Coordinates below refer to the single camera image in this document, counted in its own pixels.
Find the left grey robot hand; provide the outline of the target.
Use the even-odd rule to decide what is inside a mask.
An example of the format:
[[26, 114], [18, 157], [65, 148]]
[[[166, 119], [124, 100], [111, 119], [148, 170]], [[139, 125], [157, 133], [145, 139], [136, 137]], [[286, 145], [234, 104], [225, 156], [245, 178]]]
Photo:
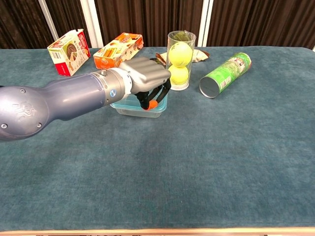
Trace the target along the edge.
[[119, 69], [130, 78], [128, 93], [136, 96], [144, 110], [155, 108], [171, 89], [170, 71], [152, 59], [132, 58], [122, 62]]

